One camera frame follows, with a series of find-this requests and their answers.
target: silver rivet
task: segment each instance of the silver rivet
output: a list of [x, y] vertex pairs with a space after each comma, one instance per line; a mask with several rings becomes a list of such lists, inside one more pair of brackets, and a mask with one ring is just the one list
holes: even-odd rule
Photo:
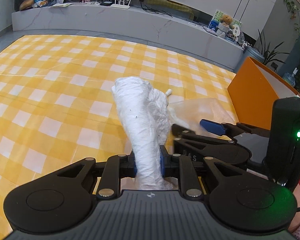
[[114, 191], [110, 188], [103, 188], [99, 190], [98, 194], [102, 197], [110, 197], [114, 194]]
[[189, 196], [189, 197], [199, 197], [202, 192], [201, 190], [198, 190], [196, 188], [191, 188], [191, 189], [188, 189], [186, 194]]

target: orange box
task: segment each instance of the orange box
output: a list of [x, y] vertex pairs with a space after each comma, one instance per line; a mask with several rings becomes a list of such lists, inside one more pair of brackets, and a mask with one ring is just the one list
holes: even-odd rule
[[247, 57], [228, 86], [239, 122], [270, 130], [272, 106], [298, 92], [254, 58]]

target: yellow checkered tablecloth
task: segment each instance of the yellow checkered tablecloth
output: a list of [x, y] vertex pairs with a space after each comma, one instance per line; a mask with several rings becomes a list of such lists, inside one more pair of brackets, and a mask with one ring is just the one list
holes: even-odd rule
[[170, 102], [217, 98], [236, 120], [234, 74], [173, 51], [114, 39], [24, 36], [0, 53], [0, 239], [13, 188], [85, 157], [123, 153], [127, 137], [111, 95], [114, 80], [140, 76]]

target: teddy bear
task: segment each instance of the teddy bear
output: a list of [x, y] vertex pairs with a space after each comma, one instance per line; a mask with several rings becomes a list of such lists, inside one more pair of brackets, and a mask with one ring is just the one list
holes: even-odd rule
[[221, 22], [224, 26], [230, 27], [231, 29], [232, 29], [232, 27], [230, 26], [230, 24], [232, 23], [232, 21], [233, 21], [233, 18], [227, 14], [224, 14], [219, 19], [219, 22]]

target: translucent plastic bag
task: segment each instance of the translucent plastic bag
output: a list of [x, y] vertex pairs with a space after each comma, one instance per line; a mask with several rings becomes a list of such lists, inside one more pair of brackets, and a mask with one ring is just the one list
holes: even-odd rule
[[168, 111], [171, 124], [181, 125], [195, 131], [198, 135], [217, 137], [200, 126], [201, 119], [235, 124], [234, 120], [215, 98], [196, 98], [171, 103], [168, 105]]

